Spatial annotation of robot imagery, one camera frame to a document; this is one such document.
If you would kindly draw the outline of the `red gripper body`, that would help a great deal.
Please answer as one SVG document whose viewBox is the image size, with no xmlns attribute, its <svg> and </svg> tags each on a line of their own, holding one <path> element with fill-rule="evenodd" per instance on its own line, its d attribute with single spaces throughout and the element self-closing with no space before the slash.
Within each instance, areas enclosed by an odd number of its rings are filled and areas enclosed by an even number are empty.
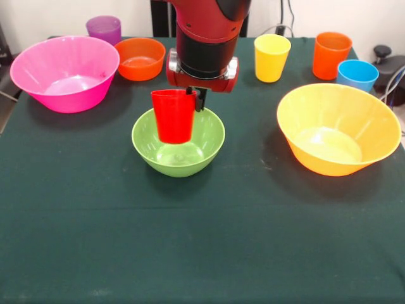
<svg viewBox="0 0 405 304">
<path fill-rule="evenodd" d="M 239 59 L 234 56 L 227 65 L 225 72 L 214 79 L 199 79 L 186 73 L 180 66 L 177 50 L 170 48 L 166 59 L 166 77 L 172 86 L 198 87 L 213 92 L 231 92 L 239 76 Z"/>
</svg>

